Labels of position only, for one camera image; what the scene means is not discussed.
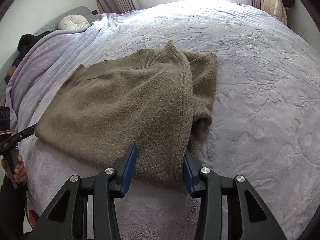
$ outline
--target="pleated round pillow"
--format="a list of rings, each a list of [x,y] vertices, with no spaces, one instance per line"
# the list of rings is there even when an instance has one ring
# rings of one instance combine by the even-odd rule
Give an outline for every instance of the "pleated round pillow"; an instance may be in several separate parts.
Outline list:
[[[75,31],[84,28],[87,24],[89,24],[89,22],[82,15],[71,14],[60,21],[58,29]]]

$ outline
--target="gray quilted headboard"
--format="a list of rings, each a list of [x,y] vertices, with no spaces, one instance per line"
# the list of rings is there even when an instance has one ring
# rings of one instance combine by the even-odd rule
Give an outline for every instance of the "gray quilted headboard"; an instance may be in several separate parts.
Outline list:
[[[77,8],[74,8],[59,17],[53,19],[51,22],[47,23],[45,26],[43,26],[40,30],[34,33],[34,35],[40,35],[41,33],[47,32],[47,31],[55,31],[58,29],[58,25],[60,21],[71,14],[78,14],[84,16],[89,24],[93,23],[94,21],[97,20],[97,17],[91,13],[91,11],[85,7],[85,6],[80,6]],[[6,77],[8,71],[11,68],[12,62],[16,59],[16,57],[19,56],[19,52],[16,50],[8,59],[7,61],[3,64],[3,66],[0,68],[0,106],[4,105],[5,101],[5,90],[7,88],[7,84],[4,81],[4,78]]]

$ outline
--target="person's arm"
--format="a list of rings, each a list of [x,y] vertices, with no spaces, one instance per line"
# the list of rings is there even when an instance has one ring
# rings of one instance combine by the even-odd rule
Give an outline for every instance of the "person's arm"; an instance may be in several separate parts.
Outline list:
[[[19,163],[15,168],[14,178],[16,182],[26,182],[28,176],[22,157],[18,157]],[[16,236],[23,235],[24,207],[26,203],[27,185],[14,189],[11,180],[4,176],[0,189],[0,216],[5,221],[8,229]]]

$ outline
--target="knit fabric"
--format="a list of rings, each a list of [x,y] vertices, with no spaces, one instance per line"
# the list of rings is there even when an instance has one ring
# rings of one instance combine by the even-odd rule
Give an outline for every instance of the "knit fabric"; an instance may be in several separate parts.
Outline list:
[[[35,134],[104,168],[135,143],[136,176],[182,185],[186,147],[196,156],[212,122],[215,83],[215,54],[181,52],[171,40],[161,49],[80,65],[45,110]]]

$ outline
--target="red object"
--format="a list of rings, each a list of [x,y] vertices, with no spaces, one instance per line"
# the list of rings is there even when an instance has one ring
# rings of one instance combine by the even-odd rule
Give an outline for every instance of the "red object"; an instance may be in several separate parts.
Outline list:
[[[31,210],[31,209],[29,210],[29,221],[30,221],[32,227],[35,227],[35,225],[38,222],[39,218],[40,217],[38,216],[36,211]]]

